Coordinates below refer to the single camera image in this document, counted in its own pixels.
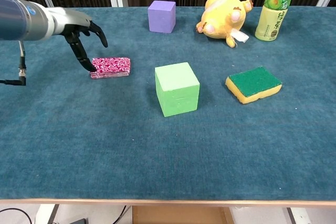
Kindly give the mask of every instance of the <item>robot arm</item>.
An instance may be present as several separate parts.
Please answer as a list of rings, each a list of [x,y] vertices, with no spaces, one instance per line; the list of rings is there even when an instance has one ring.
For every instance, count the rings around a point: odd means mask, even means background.
[[[79,40],[80,32],[86,36],[95,33],[103,46],[108,46],[101,28],[85,13],[62,7],[45,8],[25,0],[0,0],[0,40],[45,40],[63,35],[81,65],[94,72],[96,68]]]

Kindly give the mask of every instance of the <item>white tag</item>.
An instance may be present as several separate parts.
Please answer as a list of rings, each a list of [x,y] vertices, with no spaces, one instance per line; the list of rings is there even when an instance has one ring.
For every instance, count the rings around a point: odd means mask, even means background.
[[[248,40],[248,36],[244,34],[242,31],[238,31],[237,29],[231,30],[231,36],[240,42],[246,42]]]

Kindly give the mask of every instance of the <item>wooden table edge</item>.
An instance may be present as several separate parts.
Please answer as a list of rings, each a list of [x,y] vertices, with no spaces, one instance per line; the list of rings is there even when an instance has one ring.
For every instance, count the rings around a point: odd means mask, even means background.
[[[103,205],[186,205],[209,207],[336,207],[336,201],[319,200],[152,200],[152,199],[0,199],[0,204],[103,204]]]

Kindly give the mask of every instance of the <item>pink patterned block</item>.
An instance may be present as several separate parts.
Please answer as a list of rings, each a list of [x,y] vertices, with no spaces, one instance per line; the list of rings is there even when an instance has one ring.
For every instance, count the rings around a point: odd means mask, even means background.
[[[128,76],[131,71],[131,60],[125,57],[93,58],[92,64],[97,69],[90,73],[93,79]]]

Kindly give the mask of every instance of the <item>floor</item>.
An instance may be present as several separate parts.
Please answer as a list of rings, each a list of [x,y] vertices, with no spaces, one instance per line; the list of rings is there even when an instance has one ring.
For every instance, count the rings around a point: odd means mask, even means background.
[[[25,210],[34,221],[39,205],[0,204],[0,210],[9,207]],[[55,223],[70,224],[82,218],[88,218],[89,224],[113,223],[122,209],[123,206],[116,205],[60,205],[55,216]],[[291,224],[285,208],[231,207],[230,209],[235,224]],[[336,208],[306,208],[306,211],[311,224],[336,223]],[[23,213],[11,210],[0,213],[0,224],[29,224],[29,221]],[[118,224],[132,224],[132,207],[126,207],[126,212]]]

